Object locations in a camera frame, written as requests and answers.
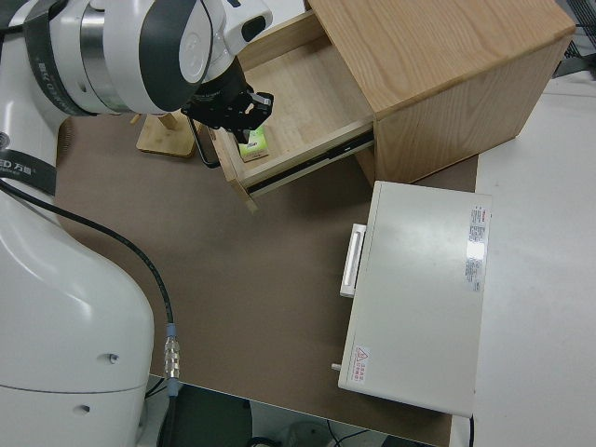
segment green object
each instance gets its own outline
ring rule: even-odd
[[[263,126],[259,126],[256,130],[251,130],[249,142],[247,144],[239,144],[238,149],[244,161],[267,156],[267,141],[264,138]]]

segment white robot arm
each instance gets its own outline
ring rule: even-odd
[[[0,189],[52,203],[69,115],[183,108],[241,140],[273,98],[236,55],[271,21],[260,0],[3,0]],[[173,325],[168,336],[176,379]],[[52,212],[0,192],[0,444],[136,445],[152,350],[134,281]]]

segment white case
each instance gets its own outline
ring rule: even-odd
[[[472,415],[491,203],[375,184],[339,387]]]

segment label sticker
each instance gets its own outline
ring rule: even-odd
[[[475,207],[469,217],[466,249],[466,286],[481,291],[484,283],[484,258],[486,257],[486,233],[491,212],[482,206]]]
[[[354,346],[352,354],[352,373],[350,380],[359,384],[363,384],[366,380],[366,369],[371,356],[371,350],[364,346]]]

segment brown mat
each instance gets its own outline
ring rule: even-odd
[[[341,361],[350,313],[339,296],[350,229],[366,223],[372,195],[354,158],[259,197],[253,216],[219,169],[138,151],[140,129],[128,116],[77,119],[58,204],[114,228],[157,264],[174,305],[182,379],[447,445],[449,415],[345,391],[330,368]],[[473,189],[475,160],[445,172],[426,184]],[[151,275],[113,240],[64,224],[142,286],[156,320],[152,372],[161,374],[165,318]]]

